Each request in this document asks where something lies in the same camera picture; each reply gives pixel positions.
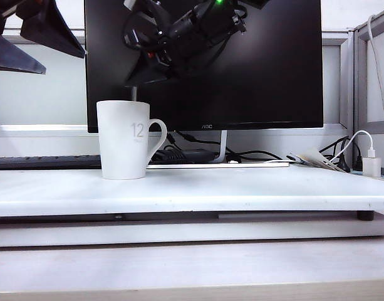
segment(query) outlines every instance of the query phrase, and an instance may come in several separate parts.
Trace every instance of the white desk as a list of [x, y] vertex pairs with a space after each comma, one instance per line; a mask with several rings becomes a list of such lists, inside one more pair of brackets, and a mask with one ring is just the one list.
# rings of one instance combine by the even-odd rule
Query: white desk
[[[384, 216], [378, 214], [364, 223], [357, 220], [356, 211], [384, 211], [383, 181], [303, 166], [152, 170], [146, 178], [133, 181], [107, 181], [98, 170], [0, 171], [0, 218], [124, 217], [104, 223], [58, 219], [56, 223], [2, 224], [0, 246], [384, 235]], [[176, 215], [198, 212], [218, 215], [192, 220]], [[130, 219], [135, 213], [176, 217]]]
[[[384, 182], [301, 166], [149, 171], [145, 179], [136, 181], [102, 180], [100, 171], [0, 172], [0, 217], [245, 210], [384, 210]], [[305, 227], [306, 231], [316, 227], [357, 231], [361, 227], [365, 235], [368, 223], [384, 229], [377, 224], [379, 219], [376, 223], [355, 220], [352, 226], [327, 214], [322, 224]], [[305, 223], [278, 224], [278, 230], [302, 231]], [[67, 237], [72, 239], [69, 245], [109, 243], [112, 240], [95, 239], [125, 233], [132, 241], [129, 237], [154, 231], [156, 236], [151, 237], [188, 236], [190, 228], [184, 227], [205, 224], [217, 227], [217, 235], [225, 239], [239, 229], [239, 235], [251, 240], [254, 236], [249, 235], [262, 229], [262, 220], [240, 222], [232, 216], [226, 223], [174, 223], [164, 232], [132, 228], [128, 234], [123, 228], [111, 228], [120, 224], [11, 224], [0, 225], [0, 243], [34, 237], [40, 245], [44, 241], [45, 245], [65, 245], [61, 239]], [[93, 226], [89, 233], [76, 232]], [[210, 231], [201, 228], [193, 235], [205, 238]], [[0, 301], [330, 298], [384, 300], [384, 237], [0, 249]]]
[[384, 301], [384, 238], [0, 251], [0, 301]]
[[0, 171], [0, 216], [182, 211], [384, 211], [384, 182], [304, 166], [152, 170], [108, 181], [99, 170]]

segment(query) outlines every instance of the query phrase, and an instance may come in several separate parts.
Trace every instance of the monitor screen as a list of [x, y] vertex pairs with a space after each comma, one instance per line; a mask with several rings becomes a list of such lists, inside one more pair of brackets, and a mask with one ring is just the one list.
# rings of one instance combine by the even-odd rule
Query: monitor screen
[[[160, 2], [180, 18], [202, 1]], [[205, 51], [202, 60], [219, 53], [206, 68], [139, 84], [137, 100], [168, 130], [322, 127], [321, 1], [269, 0], [261, 9], [240, 3], [246, 32]], [[129, 14], [122, 0], [85, 1], [89, 132], [98, 130], [98, 101], [132, 98], [128, 81], [140, 51], [124, 44]]]

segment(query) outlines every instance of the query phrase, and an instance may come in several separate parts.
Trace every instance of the white wall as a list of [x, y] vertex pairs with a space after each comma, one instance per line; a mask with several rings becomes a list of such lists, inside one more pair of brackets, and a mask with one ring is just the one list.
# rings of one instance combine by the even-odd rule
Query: white wall
[[323, 28], [355, 28], [384, 10], [384, 0], [321, 0]]

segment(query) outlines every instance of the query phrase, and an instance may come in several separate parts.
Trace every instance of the white power adapter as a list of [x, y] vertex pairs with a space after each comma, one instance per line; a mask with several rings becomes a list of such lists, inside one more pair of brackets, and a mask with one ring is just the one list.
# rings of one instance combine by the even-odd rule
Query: white power adapter
[[349, 141], [348, 145], [330, 161], [333, 162], [342, 153], [344, 153], [344, 151], [347, 150], [349, 145], [352, 143], [353, 139], [360, 133], [366, 134], [370, 138], [370, 148], [367, 151], [367, 158], [364, 158], [364, 157], [362, 158], [363, 159], [363, 175], [366, 177], [381, 177], [381, 158], [376, 157], [373, 137], [370, 135], [370, 133], [366, 132], [365, 130], [359, 130], [358, 132], [356, 132], [353, 135], [352, 139]]
[[370, 146], [367, 158], [363, 159], [363, 175], [365, 177], [381, 177], [381, 158], [375, 155], [375, 149]]

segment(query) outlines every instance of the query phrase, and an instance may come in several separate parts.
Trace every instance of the black keyboard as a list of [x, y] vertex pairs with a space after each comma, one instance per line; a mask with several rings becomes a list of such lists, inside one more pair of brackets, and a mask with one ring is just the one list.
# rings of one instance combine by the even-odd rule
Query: black keyboard
[[0, 157], [0, 170], [101, 169], [100, 155]]
[[[158, 150], [150, 164], [207, 163], [215, 158], [209, 150]], [[101, 169], [100, 155], [0, 157], [0, 171], [21, 169]]]

